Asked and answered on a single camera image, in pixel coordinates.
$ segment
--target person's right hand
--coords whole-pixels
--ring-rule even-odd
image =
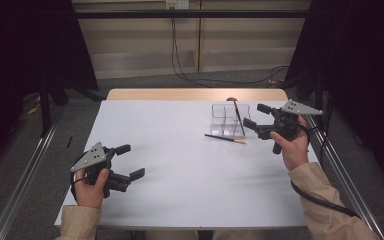
[[[299,116],[298,123],[306,126],[305,120]],[[282,156],[285,167],[291,171],[292,169],[308,163],[308,139],[304,130],[300,129],[296,138],[288,141],[277,132],[270,132],[270,137],[282,147]]]

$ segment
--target hand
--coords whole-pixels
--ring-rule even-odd
[[[85,174],[84,169],[78,170],[76,172],[76,179],[84,179]],[[76,197],[79,206],[101,209],[104,200],[104,186],[108,179],[108,174],[108,169],[102,169],[95,185],[87,184],[85,182],[86,179],[76,183]]]
[[[301,116],[298,117],[298,123],[306,126],[306,122]],[[308,163],[308,139],[304,130],[300,129],[297,137],[292,141],[286,140],[277,132],[270,132],[270,137],[282,147],[283,162],[289,171]]]

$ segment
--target black curtain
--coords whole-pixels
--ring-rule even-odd
[[[0,148],[43,79],[98,88],[78,20],[58,14],[73,12],[70,0],[0,0]]]
[[[298,95],[328,90],[384,170],[384,1],[313,0],[286,81],[300,78]]]

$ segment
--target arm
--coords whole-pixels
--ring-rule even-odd
[[[343,206],[339,192],[333,188],[318,163],[309,163],[308,140],[301,130],[297,137],[288,141],[272,132],[270,136],[282,147],[285,167],[290,171],[291,181],[304,192],[317,198]],[[314,239],[378,239],[359,218],[319,206],[301,197],[304,218]]]
[[[95,185],[83,180],[76,183],[78,206],[64,206],[62,210],[61,236],[57,240],[93,240],[96,225],[101,220],[101,207],[104,199],[104,186],[108,169],[103,169]],[[76,179],[85,177],[84,169],[76,172]]]

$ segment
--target transparent box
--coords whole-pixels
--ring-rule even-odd
[[[225,136],[225,137],[238,137],[244,138],[242,128],[239,121],[243,122],[244,118],[250,118],[248,104],[236,104],[238,107],[238,118],[235,105],[231,104],[213,104],[211,115],[211,135]]]

